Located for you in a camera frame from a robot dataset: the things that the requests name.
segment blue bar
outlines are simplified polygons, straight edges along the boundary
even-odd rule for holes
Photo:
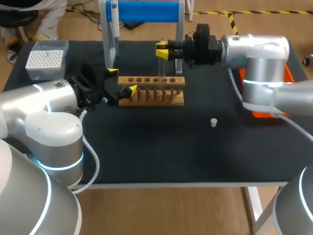
[[[112,21],[111,4],[106,2],[107,21]],[[178,22],[178,1],[119,1],[120,22]]]

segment orange container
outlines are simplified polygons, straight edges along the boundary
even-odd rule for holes
[[[244,82],[244,78],[245,78],[245,75],[246,75],[246,70],[245,69],[239,69],[239,74],[240,74],[240,78],[242,80],[242,83]],[[284,81],[285,82],[294,82],[294,79],[292,77],[292,74],[287,66],[287,64],[285,64],[285,78],[284,78]],[[256,117],[256,118],[272,118],[273,116],[271,114],[268,114],[268,113],[259,113],[259,112],[252,112],[253,115]]]

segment black table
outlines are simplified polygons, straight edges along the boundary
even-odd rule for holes
[[[28,42],[22,48],[5,91],[32,84],[25,70],[32,47]],[[154,76],[158,69],[154,54],[155,42],[121,42],[115,67],[121,76]],[[66,79],[78,73],[84,62],[104,64],[102,42],[70,41],[66,62]],[[296,81],[306,79],[292,47],[288,65]],[[174,71],[174,63],[167,63],[166,75]],[[242,108],[226,68],[183,65],[183,73],[184,106],[112,107],[102,103],[86,114],[84,134],[101,164],[95,181],[99,187],[279,185],[313,162],[313,144],[292,126],[279,119],[257,119]],[[238,72],[234,75],[240,89]],[[106,88],[120,89],[117,78],[108,80]],[[214,117],[218,123],[212,128]],[[313,119],[292,119],[313,133]],[[25,151],[13,140],[9,142]],[[82,184],[94,172],[91,154],[85,148],[84,154]]]

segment floor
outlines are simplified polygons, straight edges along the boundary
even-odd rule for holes
[[[69,4],[79,2],[68,0]],[[98,11],[96,0],[86,9]],[[312,10],[311,0],[195,0],[195,11],[222,10]],[[39,24],[27,27],[28,35]],[[240,34],[284,35],[291,40],[299,58],[313,52],[313,15],[302,14],[242,14],[235,15]],[[208,23],[218,38],[232,34],[227,17],[195,15],[186,20],[185,33],[198,23]],[[121,29],[121,40],[159,40],[175,38],[175,24],[167,30],[161,23],[146,23],[128,31]],[[60,39],[102,40],[95,24],[78,13],[66,13],[59,23]],[[0,41],[0,90],[13,68],[5,58],[5,46]],[[313,77],[313,66],[305,68]],[[275,187],[259,188],[265,207],[276,192]],[[87,190],[78,195],[83,210],[81,235],[249,235],[251,223],[241,188],[165,188]]]

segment white vial cap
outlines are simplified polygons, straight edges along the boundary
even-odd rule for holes
[[[217,119],[216,119],[216,118],[212,118],[212,119],[211,119],[211,126],[212,126],[212,127],[215,127],[215,126],[216,126],[216,123],[217,123]]]

